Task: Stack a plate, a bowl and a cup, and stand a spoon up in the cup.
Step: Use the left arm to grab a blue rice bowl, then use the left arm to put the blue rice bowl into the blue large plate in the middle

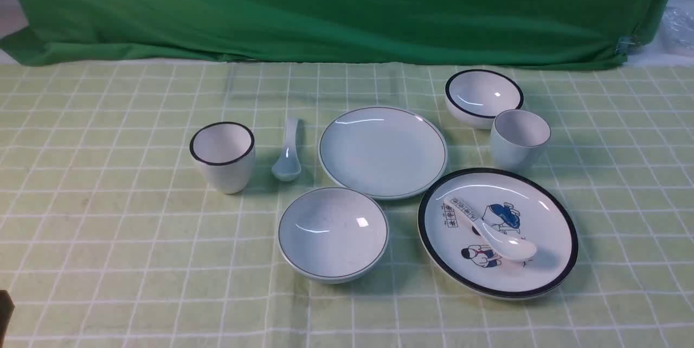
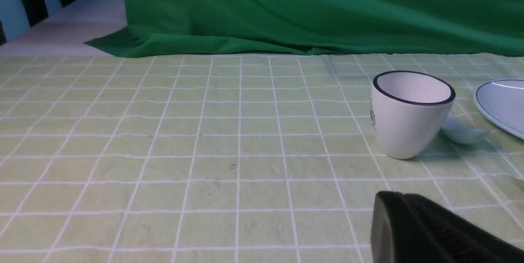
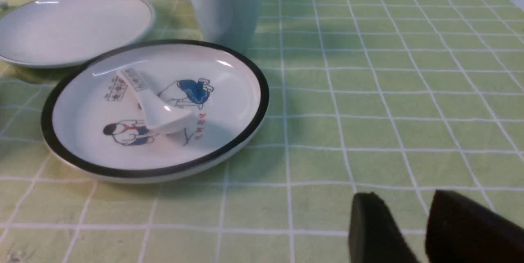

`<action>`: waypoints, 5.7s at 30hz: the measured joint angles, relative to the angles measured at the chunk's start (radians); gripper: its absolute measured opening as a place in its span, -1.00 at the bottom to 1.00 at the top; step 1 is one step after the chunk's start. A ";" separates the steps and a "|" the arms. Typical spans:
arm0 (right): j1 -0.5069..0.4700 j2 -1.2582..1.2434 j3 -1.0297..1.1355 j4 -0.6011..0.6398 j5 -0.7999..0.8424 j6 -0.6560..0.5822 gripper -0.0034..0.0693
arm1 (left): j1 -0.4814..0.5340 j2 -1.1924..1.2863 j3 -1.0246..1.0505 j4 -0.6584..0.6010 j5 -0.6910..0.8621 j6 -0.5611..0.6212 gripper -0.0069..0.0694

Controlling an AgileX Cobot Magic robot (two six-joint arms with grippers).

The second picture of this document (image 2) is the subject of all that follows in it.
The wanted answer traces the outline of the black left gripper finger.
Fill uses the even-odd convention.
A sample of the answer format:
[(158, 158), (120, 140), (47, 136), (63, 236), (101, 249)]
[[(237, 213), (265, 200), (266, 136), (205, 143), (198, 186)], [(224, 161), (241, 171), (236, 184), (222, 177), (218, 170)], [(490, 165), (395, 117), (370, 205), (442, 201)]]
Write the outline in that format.
[(524, 252), (414, 193), (377, 192), (370, 248), (375, 263), (522, 263)]

